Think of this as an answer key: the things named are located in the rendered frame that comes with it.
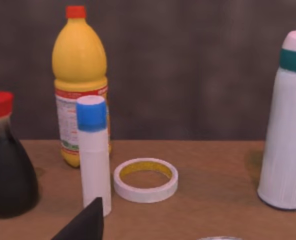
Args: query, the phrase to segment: wooden table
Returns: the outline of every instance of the wooden table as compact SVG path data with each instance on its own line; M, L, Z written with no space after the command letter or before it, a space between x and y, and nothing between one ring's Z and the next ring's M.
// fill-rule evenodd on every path
M0 220L0 240L49 240L82 210L80 171L62 160L58 141L22 142L36 168L42 200L22 216ZM111 171L132 158L160 158L177 167L179 187L173 197L153 204L113 194L104 240L196 240L220 235L295 240L296 212L272 209L257 197L263 146L258 141L114 141ZM133 177L142 185L162 181Z

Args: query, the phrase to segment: table surface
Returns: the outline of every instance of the table surface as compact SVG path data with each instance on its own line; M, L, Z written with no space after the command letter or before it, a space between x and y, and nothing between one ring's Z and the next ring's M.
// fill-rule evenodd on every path
M22 216L0 219L0 240L49 240L82 210L80 171L65 164L58 141L22 142L35 166L42 199ZM222 235L296 239L296 212L272 209L257 197L263 142L120 140L112 146L112 172L132 158L160 158L176 166L179 185L174 196L152 204L129 202L113 193L104 240L196 240ZM163 179L155 175L134 175L135 180L128 181L157 185Z

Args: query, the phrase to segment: teal stripe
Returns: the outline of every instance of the teal stripe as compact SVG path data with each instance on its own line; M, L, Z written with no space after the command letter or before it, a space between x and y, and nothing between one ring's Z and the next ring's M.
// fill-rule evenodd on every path
M296 51L281 49L279 66L283 69L296 72Z

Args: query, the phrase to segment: dark sauce bottle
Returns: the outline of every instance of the dark sauce bottle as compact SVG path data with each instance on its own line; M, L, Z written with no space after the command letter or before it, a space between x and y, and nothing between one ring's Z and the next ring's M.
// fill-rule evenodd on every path
M33 165L10 129L13 95L0 91L0 218L21 215L39 199Z

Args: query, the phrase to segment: gray curtain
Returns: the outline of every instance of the gray curtain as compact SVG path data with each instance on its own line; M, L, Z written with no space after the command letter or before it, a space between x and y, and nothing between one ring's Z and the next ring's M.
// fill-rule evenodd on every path
M21 139L56 139L51 54L85 4L108 59L114 139L264 139L296 0L0 0L0 90Z

